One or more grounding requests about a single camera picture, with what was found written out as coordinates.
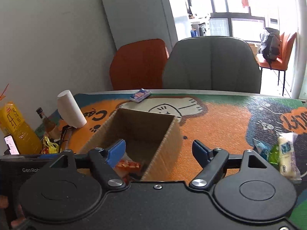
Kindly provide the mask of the person's hand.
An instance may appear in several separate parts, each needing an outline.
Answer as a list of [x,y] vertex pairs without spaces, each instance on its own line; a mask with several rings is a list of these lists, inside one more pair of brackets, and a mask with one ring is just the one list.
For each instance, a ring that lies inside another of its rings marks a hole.
[[25,220],[21,206],[11,206],[7,196],[1,195],[1,229],[16,229]]

